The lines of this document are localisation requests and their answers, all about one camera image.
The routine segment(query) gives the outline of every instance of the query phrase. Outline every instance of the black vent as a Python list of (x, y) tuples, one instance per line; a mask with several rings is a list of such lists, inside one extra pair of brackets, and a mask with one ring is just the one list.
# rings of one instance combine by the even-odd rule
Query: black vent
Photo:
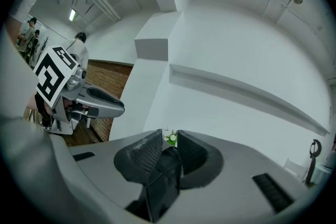
[(223, 169), (220, 151), (182, 130), (177, 131), (177, 140), (184, 175), (180, 188), (201, 188), (210, 184)]
[(161, 152), (162, 130), (157, 130), (120, 149), (114, 157), (114, 165), (127, 181), (147, 186)]
[(76, 162), (78, 162), (78, 161), (81, 161), (83, 159), (87, 159), (93, 156), (95, 156), (93, 152), (84, 152), (81, 154), (74, 155), (73, 158), (75, 159)]
[(276, 213), (281, 212), (293, 203), (293, 199), (268, 174), (257, 175), (252, 179)]

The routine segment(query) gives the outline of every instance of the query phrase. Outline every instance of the person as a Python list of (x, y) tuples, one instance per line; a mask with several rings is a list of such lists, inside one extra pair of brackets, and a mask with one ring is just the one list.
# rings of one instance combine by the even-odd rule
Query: person
[(19, 34), (18, 38), (21, 40), (20, 45), (18, 47), (18, 51), (20, 52), (21, 56), (25, 59), (27, 55), (27, 44), (30, 43), (31, 39), (34, 36), (34, 27), (37, 22), (37, 19), (35, 17), (31, 18), (28, 23), (29, 23), (29, 28), (26, 31), (24, 35)]
[[(10, 81), (9, 83), (4, 83), (2, 86), (2, 95), (0, 95), (0, 116), (4, 116), (7, 118), (17, 118), (22, 117), (24, 107), (21, 105), (17, 105), (13, 107), (13, 104), (27, 104), (26, 108), (32, 110), (38, 110), (36, 100), (35, 100), (35, 87), (38, 84), (37, 76), (32, 72), (31, 69), (27, 69), (25, 66), (26, 62), (19, 59), (20, 56), (17, 53), (15, 48), (16, 40), (18, 38), (18, 34), (24, 21), (25, 17), (28, 15), (30, 9), (36, 3), (37, 0), (15, 0), (10, 11), (8, 17), (5, 21), (5, 30), (0, 32), (1, 46), (0, 46), (0, 69), (7, 70), (8, 72), (2, 72), (1, 81)], [(25, 35), (21, 35), (22, 41), (27, 37), (27, 33)], [(17, 63), (20, 69), (20, 76), (17, 75), (17, 69), (8, 69), (8, 63)], [(25, 91), (21, 91), (20, 94), (13, 94), (16, 91), (20, 91), (19, 85), (25, 85)], [(50, 108), (47, 103), (44, 103), (45, 110), (47, 114), (50, 114)]]
[[(42, 115), (42, 121), (39, 122), (39, 125), (46, 130), (47, 132), (50, 132), (51, 129), (51, 120), (52, 120), (52, 112), (51, 112), (51, 108), (50, 106), (48, 106), (48, 104), (43, 101), (43, 111), (41, 111), (41, 109), (38, 109), (37, 106), (37, 102), (36, 102), (36, 94), (37, 92), (35, 92), (34, 95), (32, 95), (28, 101), (28, 105), (27, 107), (32, 109), (32, 110), (36, 110), (39, 111), (39, 113)], [(65, 108), (69, 107), (72, 105), (72, 101), (68, 100), (68, 99), (63, 99), (63, 105)]]
[[(75, 58), (76, 62), (83, 68), (88, 67), (89, 54), (84, 43), (86, 41), (86, 34), (84, 32), (79, 32), (75, 35), (74, 39), (69, 39), (61, 46)], [(47, 132), (51, 129), (51, 116), (43, 117), (42, 121), (39, 122), (41, 127)]]
[(86, 49), (84, 43), (86, 41), (86, 34), (84, 32), (79, 32), (75, 35), (74, 39), (69, 39), (61, 46), (72, 55), (76, 56), (77, 63), (80, 64), (81, 67), (87, 68), (89, 61), (89, 53)]
[(35, 52), (36, 45), (38, 44), (38, 35), (40, 34), (40, 30), (36, 30), (33, 38), (30, 40), (27, 48), (27, 57), (26, 62), (29, 64), (30, 59), (33, 57), (33, 53)]

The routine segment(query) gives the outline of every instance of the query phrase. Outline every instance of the wooden floor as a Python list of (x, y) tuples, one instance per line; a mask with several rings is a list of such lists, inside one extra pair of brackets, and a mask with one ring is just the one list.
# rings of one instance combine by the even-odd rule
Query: wooden floor
[(86, 128), (86, 123), (81, 120), (72, 135), (63, 135), (67, 146), (80, 146), (99, 143), (94, 133)]
[[(90, 60), (87, 68), (87, 82), (121, 97), (132, 67), (116, 63)], [(100, 141), (109, 140), (113, 119), (92, 119), (91, 128)]]
[[(24, 120), (28, 121), (30, 115), (30, 110), (26, 109), (24, 113)], [(35, 112), (35, 124), (39, 125), (39, 122), (42, 120), (41, 115), (38, 112)], [(67, 146), (80, 146), (80, 145), (89, 145), (93, 143), (99, 143), (99, 140), (96, 138), (95, 134), (91, 129), (86, 128), (86, 122), (81, 120), (74, 133), (72, 135), (63, 135), (62, 136)]]

